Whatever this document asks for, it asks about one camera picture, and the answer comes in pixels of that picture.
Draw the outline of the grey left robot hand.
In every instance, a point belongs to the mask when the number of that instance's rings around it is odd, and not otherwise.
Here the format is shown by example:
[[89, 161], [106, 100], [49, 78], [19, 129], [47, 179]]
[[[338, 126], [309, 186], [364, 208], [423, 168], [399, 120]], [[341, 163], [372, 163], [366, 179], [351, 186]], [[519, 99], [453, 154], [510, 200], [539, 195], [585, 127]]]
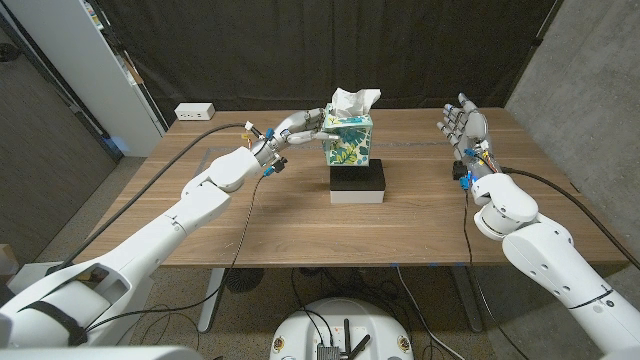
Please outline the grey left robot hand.
[[339, 135], [321, 130], [324, 118], [324, 110], [321, 108], [298, 111], [285, 118], [275, 129], [269, 128], [266, 134], [262, 134], [247, 121], [245, 129], [258, 138], [257, 143], [251, 147], [251, 152], [264, 166], [275, 161], [279, 157], [279, 152], [289, 145], [304, 144], [315, 139], [339, 140]]

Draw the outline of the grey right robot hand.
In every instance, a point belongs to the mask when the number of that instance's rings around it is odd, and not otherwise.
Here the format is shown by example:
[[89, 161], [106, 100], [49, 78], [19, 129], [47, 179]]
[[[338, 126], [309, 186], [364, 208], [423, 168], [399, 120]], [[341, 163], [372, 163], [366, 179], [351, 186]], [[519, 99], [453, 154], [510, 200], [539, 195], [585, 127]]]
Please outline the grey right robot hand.
[[436, 124], [453, 147], [456, 161], [460, 161], [475, 178], [500, 173], [493, 155], [488, 120], [464, 93], [458, 95], [459, 106], [445, 104], [444, 118]]

